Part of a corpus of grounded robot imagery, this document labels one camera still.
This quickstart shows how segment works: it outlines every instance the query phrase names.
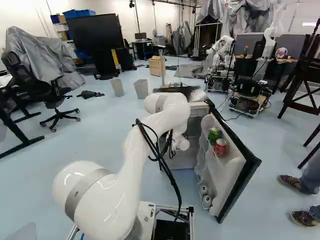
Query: laboratory room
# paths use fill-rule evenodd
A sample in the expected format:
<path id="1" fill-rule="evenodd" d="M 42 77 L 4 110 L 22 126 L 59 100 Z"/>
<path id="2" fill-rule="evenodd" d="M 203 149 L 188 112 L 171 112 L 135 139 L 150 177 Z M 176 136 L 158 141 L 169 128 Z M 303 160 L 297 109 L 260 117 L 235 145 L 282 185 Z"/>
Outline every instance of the laboratory room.
<path id="1" fill-rule="evenodd" d="M 0 240 L 320 236 L 318 0 L 10 0 Z"/>

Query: jeans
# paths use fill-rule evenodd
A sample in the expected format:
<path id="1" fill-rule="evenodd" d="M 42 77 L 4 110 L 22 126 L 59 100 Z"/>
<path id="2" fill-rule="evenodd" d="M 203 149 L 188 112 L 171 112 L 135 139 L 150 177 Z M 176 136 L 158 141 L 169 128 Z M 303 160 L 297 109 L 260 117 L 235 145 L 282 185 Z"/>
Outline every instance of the jeans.
<path id="1" fill-rule="evenodd" d="M 320 150 L 318 150 L 308 162 L 307 168 L 300 178 L 302 192 L 306 194 L 319 193 L 320 187 Z M 320 223 L 320 205 L 310 207 L 309 214 Z"/>

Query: blue bin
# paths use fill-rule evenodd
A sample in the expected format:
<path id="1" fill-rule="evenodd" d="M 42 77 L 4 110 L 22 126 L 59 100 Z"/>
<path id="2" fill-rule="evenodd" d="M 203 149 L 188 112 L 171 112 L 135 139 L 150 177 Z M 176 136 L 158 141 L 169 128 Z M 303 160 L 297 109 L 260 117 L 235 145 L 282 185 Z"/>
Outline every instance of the blue bin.
<path id="1" fill-rule="evenodd" d="M 88 17 L 88 16 L 94 16 L 96 15 L 95 11 L 86 9 L 86 10 L 79 10 L 77 12 L 78 17 Z"/>
<path id="2" fill-rule="evenodd" d="M 77 12 L 78 12 L 77 10 L 72 9 L 70 11 L 63 12 L 63 15 L 65 16 L 66 19 L 74 19 L 78 17 Z"/>
<path id="3" fill-rule="evenodd" d="M 78 58 L 80 58 L 80 59 L 86 59 L 86 58 L 88 58 L 88 54 L 87 54 L 87 52 L 85 52 L 85 51 L 75 50 L 74 52 L 75 52 L 76 56 L 77 56 Z"/>
<path id="4" fill-rule="evenodd" d="M 60 22 L 58 15 L 51 15 L 50 18 L 53 24 L 58 24 Z"/>
<path id="5" fill-rule="evenodd" d="M 94 16 L 96 15 L 95 11 L 86 9 L 86 10 L 75 10 L 72 9 L 70 11 L 65 11 L 63 13 L 66 19 L 74 19 L 74 18 L 79 18 L 79 17 L 88 17 L 88 16 Z"/>
<path id="6" fill-rule="evenodd" d="M 66 35 L 68 36 L 69 40 L 73 40 L 74 39 L 74 37 L 72 36 L 72 33 L 71 33 L 70 30 L 66 31 Z"/>

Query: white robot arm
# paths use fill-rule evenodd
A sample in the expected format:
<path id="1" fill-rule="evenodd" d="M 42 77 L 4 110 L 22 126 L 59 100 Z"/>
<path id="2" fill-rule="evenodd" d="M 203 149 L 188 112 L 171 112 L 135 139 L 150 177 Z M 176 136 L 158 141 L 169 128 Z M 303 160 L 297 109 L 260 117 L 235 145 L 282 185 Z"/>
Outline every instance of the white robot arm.
<path id="1" fill-rule="evenodd" d="M 158 136 L 173 129 L 176 147 L 188 149 L 181 134 L 187 129 L 190 106 L 182 93 L 153 93 L 144 107 L 151 115 L 142 123 Z M 145 130 L 155 143 L 156 136 Z M 116 174 L 92 161 L 77 161 L 54 179 L 55 201 L 90 240 L 124 240 L 133 228 L 144 164 L 151 152 L 138 126 L 129 132 L 122 152 L 124 163 Z"/>
<path id="2" fill-rule="evenodd" d="M 232 37 L 224 35 L 218 41 L 216 41 L 210 49 L 206 50 L 206 53 L 214 54 L 214 52 L 216 52 L 216 54 L 220 56 L 225 56 L 228 53 L 233 41 L 234 39 Z"/>

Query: soda can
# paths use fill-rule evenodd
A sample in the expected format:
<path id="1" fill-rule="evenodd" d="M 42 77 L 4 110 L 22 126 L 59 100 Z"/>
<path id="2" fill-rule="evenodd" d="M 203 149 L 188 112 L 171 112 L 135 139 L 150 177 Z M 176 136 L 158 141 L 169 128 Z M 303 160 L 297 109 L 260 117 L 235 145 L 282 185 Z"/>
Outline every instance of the soda can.
<path id="1" fill-rule="evenodd" d="M 226 148 L 227 148 L 227 142 L 226 140 L 219 138 L 215 141 L 215 145 L 214 145 L 214 153 L 215 155 L 220 158 L 222 157 L 225 152 L 226 152 Z"/>
<path id="2" fill-rule="evenodd" d="M 216 140 L 221 138 L 221 130 L 218 127 L 211 127 L 209 129 L 208 140 L 212 146 L 216 144 Z"/>

